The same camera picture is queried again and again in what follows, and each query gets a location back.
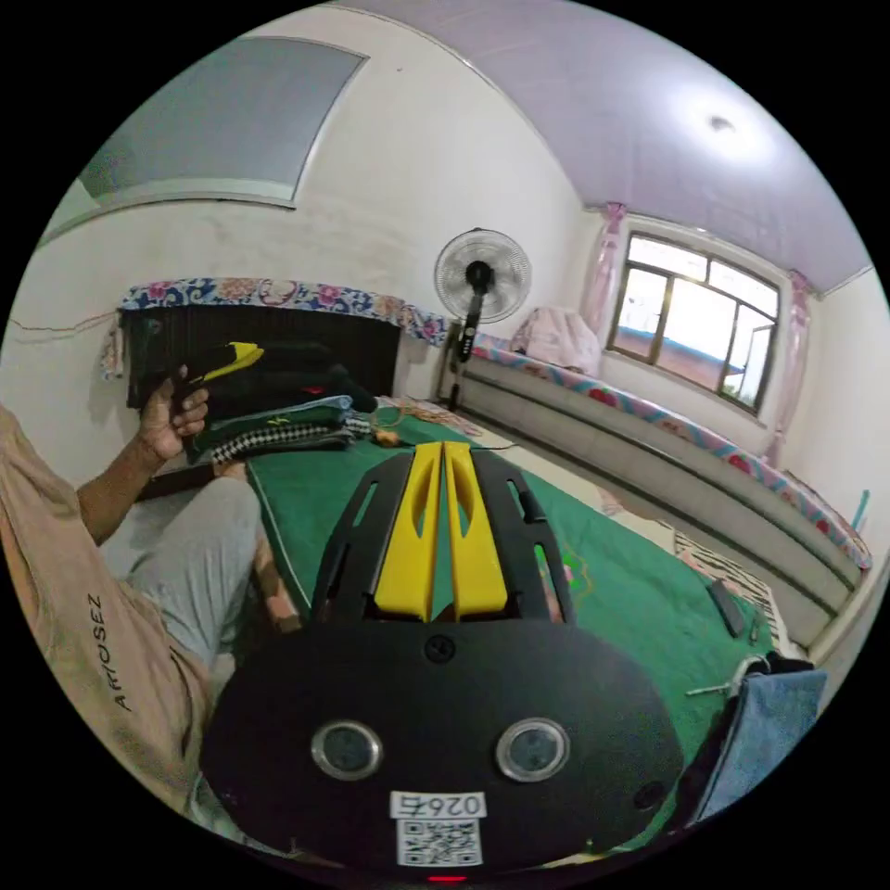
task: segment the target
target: green rug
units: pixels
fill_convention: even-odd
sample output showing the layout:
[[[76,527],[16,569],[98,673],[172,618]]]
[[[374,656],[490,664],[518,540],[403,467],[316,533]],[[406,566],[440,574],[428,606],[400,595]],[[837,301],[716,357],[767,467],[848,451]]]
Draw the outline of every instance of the green rug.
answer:
[[[443,426],[406,418],[403,440],[468,441]],[[295,604],[308,614],[327,539],[364,473],[393,451],[359,442],[348,451],[268,454],[248,461],[263,523],[279,572]],[[509,460],[510,452],[501,455]],[[722,693],[688,697],[691,689],[729,680],[747,655],[765,654],[768,633],[749,645],[734,640],[707,593],[706,580],[679,559],[543,479],[523,475],[560,544],[578,625],[612,643],[646,670],[670,713],[686,763],[725,705]],[[451,557],[444,497],[433,615],[451,602]],[[748,624],[754,607],[737,599]],[[759,618],[765,624],[765,618]],[[673,795],[649,829],[626,848],[642,846],[673,811]]]

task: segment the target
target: hand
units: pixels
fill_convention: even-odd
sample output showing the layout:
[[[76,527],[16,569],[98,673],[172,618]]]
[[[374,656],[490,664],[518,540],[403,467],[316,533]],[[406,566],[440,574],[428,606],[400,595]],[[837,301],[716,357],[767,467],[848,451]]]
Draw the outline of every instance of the hand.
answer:
[[[183,365],[179,376],[185,378]],[[168,377],[149,397],[139,426],[140,440],[161,461],[169,461],[183,450],[183,438],[195,436],[204,428],[209,392],[199,389],[183,402],[183,412],[173,415],[173,393],[176,386]]]

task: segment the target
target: ceiling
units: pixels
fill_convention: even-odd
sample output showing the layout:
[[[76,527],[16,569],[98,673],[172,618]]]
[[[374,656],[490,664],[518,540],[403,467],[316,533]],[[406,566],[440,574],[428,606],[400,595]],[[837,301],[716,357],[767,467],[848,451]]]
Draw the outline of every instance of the ceiling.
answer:
[[[871,263],[792,136],[728,78],[638,25],[569,0],[341,5],[424,32],[488,77],[539,130],[586,206],[620,201],[705,229],[799,270],[820,291]]]

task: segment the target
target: person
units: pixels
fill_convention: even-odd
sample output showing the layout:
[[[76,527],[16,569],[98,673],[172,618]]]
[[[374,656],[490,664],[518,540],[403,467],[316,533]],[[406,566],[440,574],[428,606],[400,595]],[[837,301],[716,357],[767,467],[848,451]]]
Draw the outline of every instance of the person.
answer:
[[[207,390],[177,414],[174,389],[170,379],[160,386],[118,457],[77,490],[0,405],[0,539],[34,639],[99,741],[169,807],[245,842],[201,779],[199,754],[212,671],[231,650],[262,540],[257,496],[244,479],[214,479],[126,580],[98,549],[204,427]]]

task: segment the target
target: checkered cloth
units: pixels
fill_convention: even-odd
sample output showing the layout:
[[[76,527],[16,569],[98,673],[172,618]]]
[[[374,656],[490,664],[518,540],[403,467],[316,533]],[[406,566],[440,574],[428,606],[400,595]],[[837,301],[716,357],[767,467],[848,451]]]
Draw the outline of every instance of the checkered cloth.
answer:
[[[246,457],[257,451],[305,451],[339,445],[347,448],[356,439],[368,439],[371,424],[358,417],[348,417],[343,426],[297,424],[276,426],[241,433],[218,445],[210,452],[214,464],[227,464],[236,457]]]

